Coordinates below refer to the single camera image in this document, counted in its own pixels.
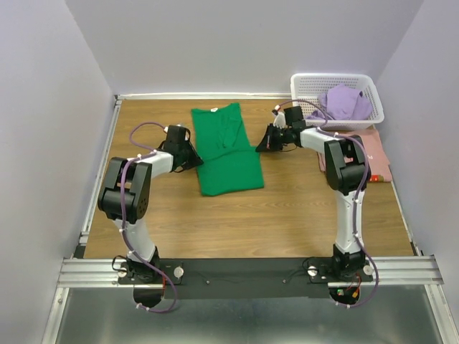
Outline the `green t shirt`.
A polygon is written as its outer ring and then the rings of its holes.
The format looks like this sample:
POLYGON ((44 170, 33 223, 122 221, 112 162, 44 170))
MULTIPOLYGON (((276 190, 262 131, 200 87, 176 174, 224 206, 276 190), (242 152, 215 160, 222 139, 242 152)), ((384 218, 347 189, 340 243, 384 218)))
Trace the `green t shirt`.
POLYGON ((193 109, 197 167, 203 196, 264 187, 260 154, 250 144, 239 103, 211 110, 193 109))

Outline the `white plastic basket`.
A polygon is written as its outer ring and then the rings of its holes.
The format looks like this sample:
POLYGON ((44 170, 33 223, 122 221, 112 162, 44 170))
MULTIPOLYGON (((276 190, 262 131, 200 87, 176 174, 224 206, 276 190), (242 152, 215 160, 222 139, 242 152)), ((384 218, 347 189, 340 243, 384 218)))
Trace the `white plastic basket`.
POLYGON ((311 125, 363 130, 384 120, 376 85, 367 75, 296 73, 290 78, 293 104, 311 125))

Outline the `purple t shirt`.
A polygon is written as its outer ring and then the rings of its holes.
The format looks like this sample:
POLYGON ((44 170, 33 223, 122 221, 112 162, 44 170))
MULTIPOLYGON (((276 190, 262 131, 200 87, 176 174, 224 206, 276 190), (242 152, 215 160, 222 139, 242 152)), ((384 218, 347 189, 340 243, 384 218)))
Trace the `purple t shirt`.
POLYGON ((318 96, 320 106, 328 120, 367 120, 373 111, 371 102, 362 91, 337 85, 318 96))

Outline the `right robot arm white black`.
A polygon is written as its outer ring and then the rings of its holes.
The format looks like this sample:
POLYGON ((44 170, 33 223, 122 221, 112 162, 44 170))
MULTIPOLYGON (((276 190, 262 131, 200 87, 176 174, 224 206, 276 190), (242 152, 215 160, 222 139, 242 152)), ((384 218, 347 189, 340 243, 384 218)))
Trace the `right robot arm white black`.
POLYGON ((366 263, 361 237, 361 210, 371 177, 367 154, 357 135, 330 133, 320 126, 308 125, 302 107, 272 110, 274 121, 266 128, 258 153, 281 151, 286 145, 308 148, 325 158, 328 186, 335 192, 338 212, 336 241, 328 270, 340 281, 363 269, 366 263))

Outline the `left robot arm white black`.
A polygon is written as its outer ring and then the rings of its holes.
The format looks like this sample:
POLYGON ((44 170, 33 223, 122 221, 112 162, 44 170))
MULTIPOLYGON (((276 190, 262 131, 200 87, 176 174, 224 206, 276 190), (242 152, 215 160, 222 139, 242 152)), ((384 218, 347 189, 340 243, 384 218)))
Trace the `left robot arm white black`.
POLYGON ((151 240, 144 216, 151 181, 163 174, 182 172, 203 164, 191 144, 191 131, 181 125, 164 128, 159 147, 135 158, 111 158, 98 195, 98 208, 113 221, 127 247, 126 262, 116 272, 121 279, 141 284, 166 282, 157 246, 151 240))

